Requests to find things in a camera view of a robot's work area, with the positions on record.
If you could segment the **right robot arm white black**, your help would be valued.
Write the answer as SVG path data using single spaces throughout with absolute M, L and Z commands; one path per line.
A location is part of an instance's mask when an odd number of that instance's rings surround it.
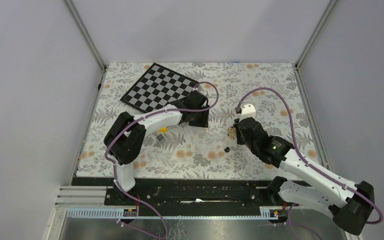
M 361 234 L 373 211 L 374 188 L 366 182 L 355 183 L 301 158 L 292 143 L 268 135 L 253 117 L 235 119 L 237 143 L 245 145 L 263 163 L 299 177 L 303 186 L 284 177 L 275 177 L 267 187 L 268 198 L 275 204 L 283 201 L 320 212 L 345 232 Z

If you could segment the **beige earbud charging case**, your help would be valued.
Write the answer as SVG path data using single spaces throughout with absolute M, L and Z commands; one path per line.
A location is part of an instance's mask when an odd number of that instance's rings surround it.
M 237 138 L 236 129 L 234 127 L 229 127 L 227 129 L 227 135 L 231 140 L 235 140 Z

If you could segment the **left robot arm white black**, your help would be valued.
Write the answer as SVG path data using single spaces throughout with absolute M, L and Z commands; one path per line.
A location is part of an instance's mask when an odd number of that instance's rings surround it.
M 136 184 L 133 164 L 141 153 L 145 137 L 165 127 L 186 123 L 192 127 L 209 126 L 208 98 L 197 90 L 152 112 L 131 115 L 122 112 L 104 137 L 104 157 L 114 165 L 114 186 L 125 192 Z

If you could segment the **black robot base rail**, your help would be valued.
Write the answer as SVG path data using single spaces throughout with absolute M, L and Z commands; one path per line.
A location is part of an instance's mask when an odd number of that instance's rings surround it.
M 107 188 L 104 205 L 148 208 L 157 211 L 168 207 L 216 206 L 216 207 L 274 207 L 287 210 L 290 206 L 267 190 L 268 180 L 208 180 L 138 178 L 128 193 L 137 202 L 118 190 L 114 185 Z

